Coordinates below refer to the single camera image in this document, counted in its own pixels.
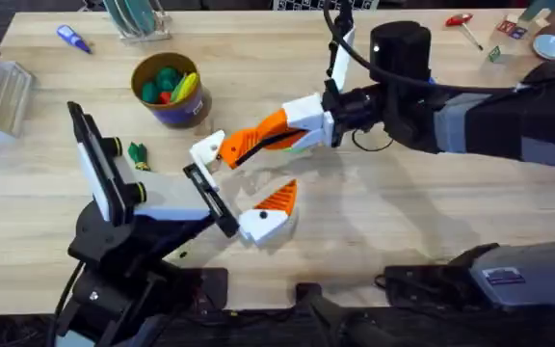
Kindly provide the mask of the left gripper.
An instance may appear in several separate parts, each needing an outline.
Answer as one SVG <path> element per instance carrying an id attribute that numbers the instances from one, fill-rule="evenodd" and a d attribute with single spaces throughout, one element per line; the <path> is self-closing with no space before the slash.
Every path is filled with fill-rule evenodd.
<path id="1" fill-rule="evenodd" d="M 274 236 L 293 216 L 298 181 L 290 180 L 236 221 L 217 194 L 211 171 L 224 140 L 225 132 L 218 130 L 192 145 L 196 165 L 185 167 L 183 178 L 138 172 L 121 157 L 103 161 L 82 154 L 92 201 L 77 218 L 67 254 L 98 271 L 137 271 L 212 226 L 228 238 L 239 228 L 255 245 Z"/>

